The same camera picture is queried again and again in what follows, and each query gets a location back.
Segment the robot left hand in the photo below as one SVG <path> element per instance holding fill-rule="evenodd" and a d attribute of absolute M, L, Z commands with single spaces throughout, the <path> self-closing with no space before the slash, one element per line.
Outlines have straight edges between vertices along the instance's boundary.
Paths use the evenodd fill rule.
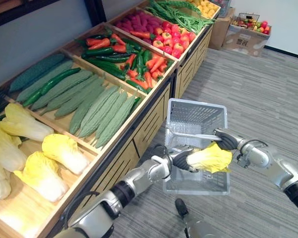
<path fill-rule="evenodd" d="M 179 169 L 189 171 L 191 173 L 197 173 L 198 169 L 192 167 L 187 163 L 187 157 L 194 152 L 193 148 L 188 148 L 184 151 L 179 152 L 172 160 L 173 165 Z"/>

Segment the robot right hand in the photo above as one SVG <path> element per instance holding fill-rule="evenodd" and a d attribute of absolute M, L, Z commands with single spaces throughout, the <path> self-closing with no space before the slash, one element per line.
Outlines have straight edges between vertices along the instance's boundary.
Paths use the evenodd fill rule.
<path fill-rule="evenodd" d="M 214 130 L 214 135 L 219 137 L 220 140 L 216 141 L 217 145 L 223 150 L 237 149 L 240 142 L 240 137 L 230 129 L 217 128 Z"/>

